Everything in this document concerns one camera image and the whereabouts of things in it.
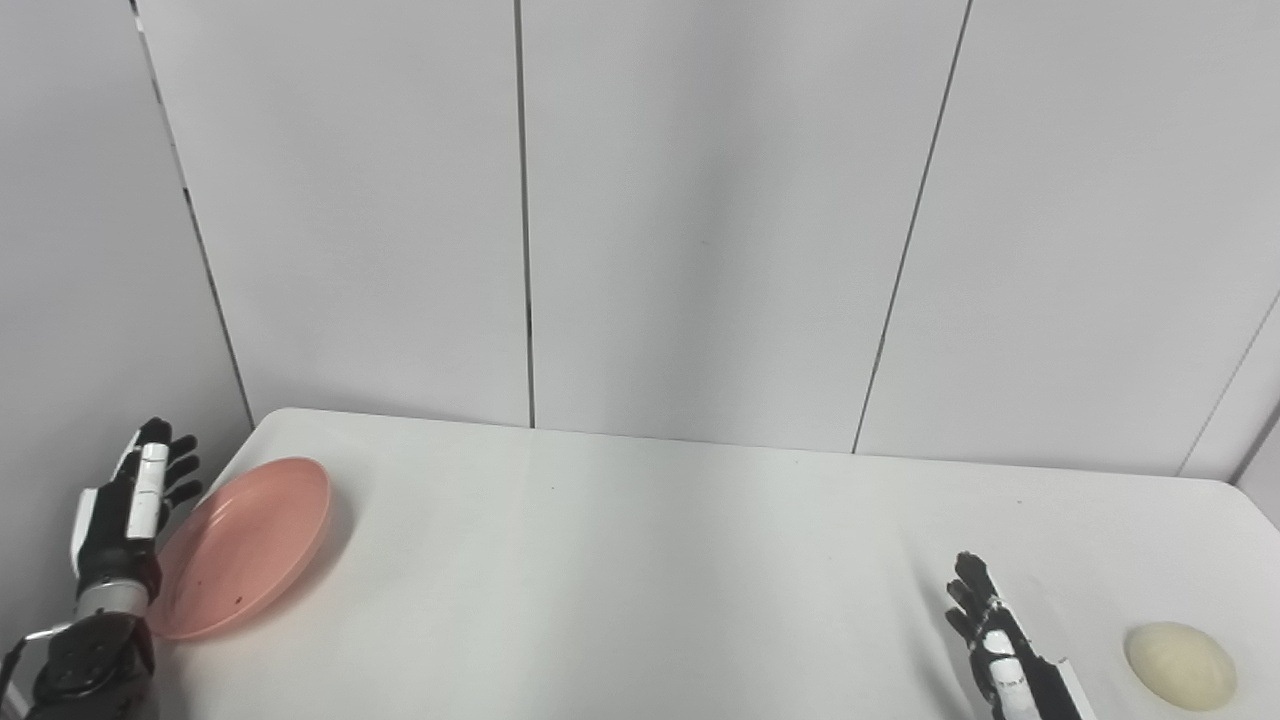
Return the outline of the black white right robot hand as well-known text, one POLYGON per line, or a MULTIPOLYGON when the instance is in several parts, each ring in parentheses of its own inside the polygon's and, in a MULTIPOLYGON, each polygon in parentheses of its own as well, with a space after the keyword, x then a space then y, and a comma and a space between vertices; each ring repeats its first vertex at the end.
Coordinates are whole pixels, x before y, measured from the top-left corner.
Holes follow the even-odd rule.
POLYGON ((986 561, 960 552, 946 585, 954 606, 945 619, 966 646, 977 689, 995 719, 1096 719, 1097 714, 1068 659, 1039 655, 986 561))

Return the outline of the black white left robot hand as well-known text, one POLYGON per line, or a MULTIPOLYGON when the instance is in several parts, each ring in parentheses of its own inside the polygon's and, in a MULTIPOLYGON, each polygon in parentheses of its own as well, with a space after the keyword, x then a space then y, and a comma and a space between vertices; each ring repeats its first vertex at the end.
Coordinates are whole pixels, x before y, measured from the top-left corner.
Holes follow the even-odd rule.
POLYGON ((79 493, 70 533, 77 596, 129 582, 141 585, 147 600, 157 597, 157 537, 173 511, 204 491, 204 483, 189 477, 200 468, 197 446, 195 436, 177 438, 169 421, 154 416, 125 445, 110 479, 79 493))

